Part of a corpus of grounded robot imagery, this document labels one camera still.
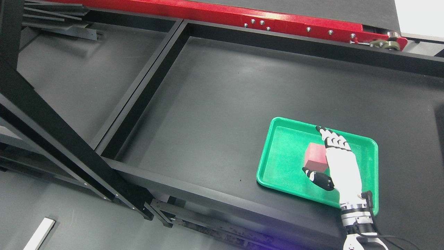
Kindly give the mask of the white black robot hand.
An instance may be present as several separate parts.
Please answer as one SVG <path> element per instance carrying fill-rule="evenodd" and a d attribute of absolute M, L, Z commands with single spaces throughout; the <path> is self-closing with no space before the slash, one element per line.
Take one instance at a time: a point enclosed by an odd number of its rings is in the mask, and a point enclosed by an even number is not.
<path fill-rule="evenodd" d="M 339 193 L 340 206 L 366 206 L 362 197 L 362 181 L 356 155 L 346 138 L 333 130 L 317 126 L 326 150 L 325 158 L 330 175 L 314 171 L 307 167 L 302 170 L 308 179 L 318 187 L 336 190 Z"/>

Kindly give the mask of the silver black robot forearm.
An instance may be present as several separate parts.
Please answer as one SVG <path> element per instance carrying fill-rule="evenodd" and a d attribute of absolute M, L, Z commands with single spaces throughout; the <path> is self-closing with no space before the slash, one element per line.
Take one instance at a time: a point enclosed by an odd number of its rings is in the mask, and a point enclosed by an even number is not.
<path fill-rule="evenodd" d="M 373 221 L 373 210 L 364 203 L 341 203 L 341 220 L 346 230 L 343 250 L 364 250 L 363 244 L 376 245 L 388 250 L 387 245 L 379 238 Z"/>

